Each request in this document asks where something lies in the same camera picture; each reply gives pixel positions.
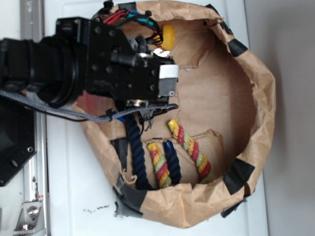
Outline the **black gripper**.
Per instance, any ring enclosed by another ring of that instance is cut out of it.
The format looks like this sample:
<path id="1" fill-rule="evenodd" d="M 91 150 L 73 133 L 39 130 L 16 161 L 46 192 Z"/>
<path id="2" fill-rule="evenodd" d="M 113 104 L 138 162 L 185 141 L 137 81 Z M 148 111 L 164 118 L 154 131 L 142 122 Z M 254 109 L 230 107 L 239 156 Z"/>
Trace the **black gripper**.
<path id="1" fill-rule="evenodd" d="M 141 57 L 119 28 L 80 17 L 61 18 L 56 35 L 76 50 L 79 77 L 89 94 L 150 101 L 176 93 L 179 66 Z"/>

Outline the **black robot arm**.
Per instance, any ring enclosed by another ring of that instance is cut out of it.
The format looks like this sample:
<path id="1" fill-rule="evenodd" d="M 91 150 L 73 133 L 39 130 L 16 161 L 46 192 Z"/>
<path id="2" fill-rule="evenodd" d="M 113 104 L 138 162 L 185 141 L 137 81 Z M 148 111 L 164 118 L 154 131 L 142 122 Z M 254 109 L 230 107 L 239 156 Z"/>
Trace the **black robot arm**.
<path id="1" fill-rule="evenodd" d="M 28 90 L 52 107 L 84 92 L 128 104 L 167 104 L 175 95 L 179 66 L 142 52 L 115 26 L 84 18 L 57 20 L 56 33 L 36 43 L 0 42 L 0 88 Z"/>

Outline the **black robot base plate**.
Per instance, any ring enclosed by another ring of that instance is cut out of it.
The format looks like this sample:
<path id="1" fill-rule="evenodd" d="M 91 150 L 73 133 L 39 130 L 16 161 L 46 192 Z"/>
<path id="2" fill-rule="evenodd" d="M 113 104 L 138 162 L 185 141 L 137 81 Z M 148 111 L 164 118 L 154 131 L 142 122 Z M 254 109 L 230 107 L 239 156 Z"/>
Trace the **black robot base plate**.
<path id="1" fill-rule="evenodd" d="M 0 185 L 5 187 L 36 153 L 35 114 L 0 98 Z"/>

